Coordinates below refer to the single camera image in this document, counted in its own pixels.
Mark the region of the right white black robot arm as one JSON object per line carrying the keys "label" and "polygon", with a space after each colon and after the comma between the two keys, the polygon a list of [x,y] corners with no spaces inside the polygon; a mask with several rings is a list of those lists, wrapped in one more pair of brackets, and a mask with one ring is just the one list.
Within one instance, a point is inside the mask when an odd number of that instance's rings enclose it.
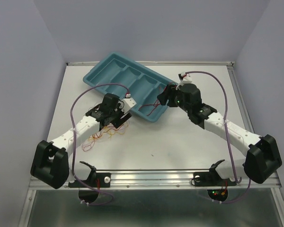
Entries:
{"label": "right white black robot arm", "polygon": [[213,164],[208,173],[211,183],[220,184],[228,178],[245,177],[263,183],[282,166],[274,137],[251,133],[226,120],[216,109],[202,102],[196,85],[167,85],[157,99],[161,105],[181,108],[192,123],[224,139],[228,148],[235,147],[244,156],[235,160],[230,155],[229,161],[222,159]]}

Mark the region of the teal plastic compartment tray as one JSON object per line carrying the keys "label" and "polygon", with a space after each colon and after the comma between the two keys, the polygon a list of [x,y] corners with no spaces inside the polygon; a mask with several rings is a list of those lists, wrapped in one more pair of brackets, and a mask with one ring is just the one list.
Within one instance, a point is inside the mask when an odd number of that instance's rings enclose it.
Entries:
{"label": "teal plastic compartment tray", "polygon": [[157,96],[173,80],[113,52],[96,64],[83,77],[83,82],[90,87],[109,83],[126,86],[137,103],[131,112],[149,122],[156,122],[168,108],[159,104]]}

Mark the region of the aluminium front mounting rail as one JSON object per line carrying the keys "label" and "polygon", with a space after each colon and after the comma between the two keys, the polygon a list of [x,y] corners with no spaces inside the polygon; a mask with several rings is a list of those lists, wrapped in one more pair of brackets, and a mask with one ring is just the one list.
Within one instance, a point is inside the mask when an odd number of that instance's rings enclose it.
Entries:
{"label": "aluminium front mounting rail", "polygon": [[245,189],[249,180],[242,178],[236,184],[233,178],[220,180],[208,170],[145,170],[145,171],[97,171],[93,179],[84,177],[86,184],[104,190],[167,190],[167,189]]}

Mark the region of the aluminium table edge frame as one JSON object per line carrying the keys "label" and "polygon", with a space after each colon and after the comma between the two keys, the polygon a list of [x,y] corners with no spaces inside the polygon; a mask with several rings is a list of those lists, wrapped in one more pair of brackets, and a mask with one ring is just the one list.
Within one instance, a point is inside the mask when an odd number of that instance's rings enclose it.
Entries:
{"label": "aluminium table edge frame", "polygon": [[[63,105],[57,116],[56,135],[71,127],[71,118],[78,122],[103,95],[123,97],[129,89],[122,84],[102,84],[90,87],[83,77],[93,67],[67,67],[60,92]],[[151,66],[149,69],[178,82],[178,74],[189,71],[193,83],[200,89],[202,101],[228,117],[228,121],[243,126],[235,92],[226,66]],[[132,113],[129,127],[112,137],[105,135],[94,147],[96,152],[127,152],[142,156],[172,156],[181,154],[217,154],[226,156],[224,139],[190,122],[179,108],[167,108],[156,122],[149,122]]]}

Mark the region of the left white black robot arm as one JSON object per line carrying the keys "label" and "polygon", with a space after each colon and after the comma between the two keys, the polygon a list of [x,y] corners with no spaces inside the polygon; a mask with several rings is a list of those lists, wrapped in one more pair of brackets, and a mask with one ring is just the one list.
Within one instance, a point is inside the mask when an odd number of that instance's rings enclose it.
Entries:
{"label": "left white black robot arm", "polygon": [[121,99],[107,93],[102,102],[87,111],[78,123],[72,117],[72,128],[64,134],[50,142],[42,140],[38,143],[30,174],[55,189],[74,180],[70,158],[75,157],[76,149],[110,124],[119,128],[131,117],[130,110],[134,106],[136,101],[130,95]]}

